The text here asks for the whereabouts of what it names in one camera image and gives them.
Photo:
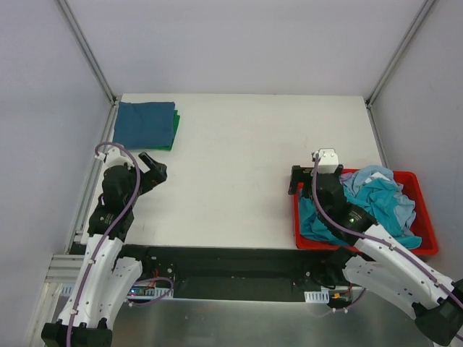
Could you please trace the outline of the teal t shirt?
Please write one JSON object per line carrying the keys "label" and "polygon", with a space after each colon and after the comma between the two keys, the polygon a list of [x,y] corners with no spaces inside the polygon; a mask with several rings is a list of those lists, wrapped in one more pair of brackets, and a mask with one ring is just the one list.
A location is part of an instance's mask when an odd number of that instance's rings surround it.
{"label": "teal t shirt", "polygon": [[[329,244],[342,246],[347,244],[344,240],[341,239],[338,231],[331,231],[329,227],[323,223],[321,220],[321,214],[318,213],[315,207],[315,203],[311,199],[304,198],[302,195],[300,195],[299,202],[300,233],[306,239],[311,239],[313,241],[324,241],[328,242]],[[345,195],[342,202],[348,202]]]}

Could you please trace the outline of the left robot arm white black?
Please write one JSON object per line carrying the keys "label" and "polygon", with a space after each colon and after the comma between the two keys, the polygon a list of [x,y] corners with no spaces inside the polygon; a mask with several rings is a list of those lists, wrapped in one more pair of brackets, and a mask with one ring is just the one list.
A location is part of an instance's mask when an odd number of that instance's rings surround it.
{"label": "left robot arm white black", "polygon": [[167,179],[167,167],[142,152],[148,167],[141,171],[134,158],[113,147],[99,153],[106,167],[102,192],[88,221],[84,259],[71,293],[55,322],[46,323],[46,346],[110,346],[116,316],[136,280],[149,279],[153,264],[144,257],[121,256],[134,220],[139,196]]}

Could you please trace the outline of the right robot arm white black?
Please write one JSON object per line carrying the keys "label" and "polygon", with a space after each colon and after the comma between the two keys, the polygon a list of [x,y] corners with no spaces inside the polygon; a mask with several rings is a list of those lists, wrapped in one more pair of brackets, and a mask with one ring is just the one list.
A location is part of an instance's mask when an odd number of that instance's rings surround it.
{"label": "right robot arm white black", "polygon": [[324,172],[320,164],[293,166],[288,190],[306,200],[315,219],[342,242],[326,266],[327,280],[338,286],[349,281],[381,296],[440,346],[460,339],[462,281],[424,263],[376,217],[350,202],[340,181],[341,170],[337,166]]}

